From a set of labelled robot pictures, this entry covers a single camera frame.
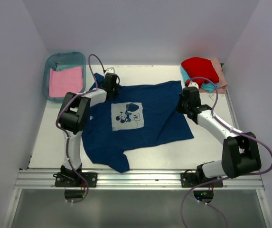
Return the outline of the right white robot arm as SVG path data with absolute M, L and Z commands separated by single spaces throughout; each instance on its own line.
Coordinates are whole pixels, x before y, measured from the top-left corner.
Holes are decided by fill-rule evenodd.
M 201 164 L 193 173 L 186 171 L 184 178 L 187 181 L 204 187 L 221 176 L 233 179 L 260 170 L 262 164 L 257 142 L 248 138 L 255 138 L 255 135 L 248 132 L 242 136 L 243 132 L 226 122 L 219 123 L 218 116 L 212 114 L 212 108 L 201 104 L 196 87 L 183 88 L 176 111 L 186 114 L 195 124 L 205 128 L 223 146 L 220 160 Z

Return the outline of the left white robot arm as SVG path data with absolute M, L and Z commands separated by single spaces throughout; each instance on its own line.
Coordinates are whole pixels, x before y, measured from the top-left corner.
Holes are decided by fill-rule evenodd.
M 60 172 L 53 175 L 56 187 L 94 187 L 96 176 L 93 173 L 82 174 L 81 136 L 91 107 L 116 97 L 119 83 L 117 74 L 105 73 L 103 81 L 94 89 L 79 94 L 68 92 L 65 95 L 56 119 L 56 127 L 63 131 L 65 139 L 64 162 Z

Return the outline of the navy blue Mickey t-shirt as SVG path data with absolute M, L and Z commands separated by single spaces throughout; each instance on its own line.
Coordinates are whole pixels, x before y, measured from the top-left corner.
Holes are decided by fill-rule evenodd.
M 119 95 L 90 109 L 82 133 L 92 163 L 129 171 L 127 150 L 193 139 L 183 114 L 176 112 L 180 81 L 119 86 Z

